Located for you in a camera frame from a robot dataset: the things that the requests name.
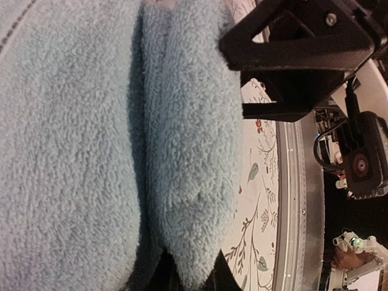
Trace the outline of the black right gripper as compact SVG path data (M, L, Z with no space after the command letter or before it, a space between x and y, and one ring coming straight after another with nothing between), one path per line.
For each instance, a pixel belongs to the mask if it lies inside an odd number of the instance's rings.
M307 36L291 39L287 25L284 40L253 41L284 16ZM219 40L219 50L236 71L355 71L374 51L387 57L387 1L261 1Z

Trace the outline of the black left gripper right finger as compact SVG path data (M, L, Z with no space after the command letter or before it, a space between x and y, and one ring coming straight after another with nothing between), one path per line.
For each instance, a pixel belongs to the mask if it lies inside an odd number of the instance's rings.
M216 258L214 268L210 273L203 290L205 291L242 291L228 266L222 251Z

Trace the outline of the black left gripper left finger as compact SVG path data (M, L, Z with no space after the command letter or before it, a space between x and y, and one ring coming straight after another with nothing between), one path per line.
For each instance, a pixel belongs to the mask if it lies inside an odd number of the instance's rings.
M182 285L176 269L173 256L163 250L158 265L150 281L142 288L130 287L128 284L122 290L143 290L143 291L179 291Z

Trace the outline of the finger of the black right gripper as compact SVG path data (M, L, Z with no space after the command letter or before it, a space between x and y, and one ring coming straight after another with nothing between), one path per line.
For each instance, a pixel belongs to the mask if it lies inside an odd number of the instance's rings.
M343 110L338 105L329 102L329 97L314 98L276 72L242 72L241 85L245 86L250 81L263 84L264 92L268 95L268 103L244 101L242 115L244 119L263 119L279 122L297 122L312 112L319 113L321 119L339 121L345 117Z

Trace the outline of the light blue towel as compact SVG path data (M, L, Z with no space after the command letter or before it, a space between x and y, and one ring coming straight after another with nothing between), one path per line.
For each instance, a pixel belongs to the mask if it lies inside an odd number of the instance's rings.
M1 2L1 289L203 290L239 187L225 1Z

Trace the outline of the operator hand with controller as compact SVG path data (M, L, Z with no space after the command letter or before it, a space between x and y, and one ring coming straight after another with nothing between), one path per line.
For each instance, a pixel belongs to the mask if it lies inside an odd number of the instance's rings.
M372 253L362 252L355 253L350 249L346 252L338 247L335 247L335 253L331 262L331 267L334 269L352 270L357 269L375 259Z

